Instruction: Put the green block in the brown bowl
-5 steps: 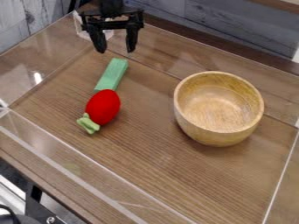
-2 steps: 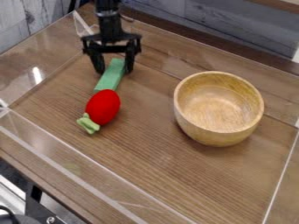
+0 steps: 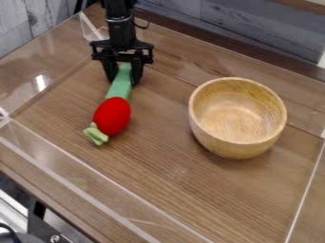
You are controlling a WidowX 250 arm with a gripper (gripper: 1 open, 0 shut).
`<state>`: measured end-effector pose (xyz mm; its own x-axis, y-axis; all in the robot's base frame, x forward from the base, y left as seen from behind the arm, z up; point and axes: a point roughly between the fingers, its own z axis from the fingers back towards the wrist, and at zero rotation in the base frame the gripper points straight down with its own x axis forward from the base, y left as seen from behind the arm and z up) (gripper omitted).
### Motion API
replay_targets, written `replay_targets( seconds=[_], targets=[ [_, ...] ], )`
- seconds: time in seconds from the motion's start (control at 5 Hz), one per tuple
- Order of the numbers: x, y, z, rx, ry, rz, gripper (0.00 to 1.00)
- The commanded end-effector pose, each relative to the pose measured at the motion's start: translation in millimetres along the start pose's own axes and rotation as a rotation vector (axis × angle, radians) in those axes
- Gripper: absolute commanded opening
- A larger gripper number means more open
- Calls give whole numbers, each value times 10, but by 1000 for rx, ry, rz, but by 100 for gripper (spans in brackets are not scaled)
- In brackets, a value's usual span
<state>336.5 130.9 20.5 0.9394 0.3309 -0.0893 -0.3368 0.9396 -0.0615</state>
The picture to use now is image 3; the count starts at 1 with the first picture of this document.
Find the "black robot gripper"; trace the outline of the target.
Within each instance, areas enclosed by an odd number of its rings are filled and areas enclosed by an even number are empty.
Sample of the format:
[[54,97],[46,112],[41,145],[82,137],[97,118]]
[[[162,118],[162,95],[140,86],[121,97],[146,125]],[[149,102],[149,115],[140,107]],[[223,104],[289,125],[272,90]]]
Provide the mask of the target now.
[[92,57],[102,61],[109,81],[113,82],[118,74],[118,62],[132,63],[132,83],[138,85],[144,65],[154,63],[154,45],[136,40],[128,47],[116,47],[112,40],[92,41]]

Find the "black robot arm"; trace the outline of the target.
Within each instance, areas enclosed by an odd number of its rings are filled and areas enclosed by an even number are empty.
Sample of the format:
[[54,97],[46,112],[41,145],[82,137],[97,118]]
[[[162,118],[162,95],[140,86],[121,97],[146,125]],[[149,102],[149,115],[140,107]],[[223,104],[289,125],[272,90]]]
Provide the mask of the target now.
[[110,82],[117,77],[118,63],[132,66],[132,85],[138,85],[144,68],[154,63],[154,45],[138,39],[137,28],[148,29],[136,22],[134,6],[138,0],[102,0],[110,37],[92,41],[92,58],[102,63]]

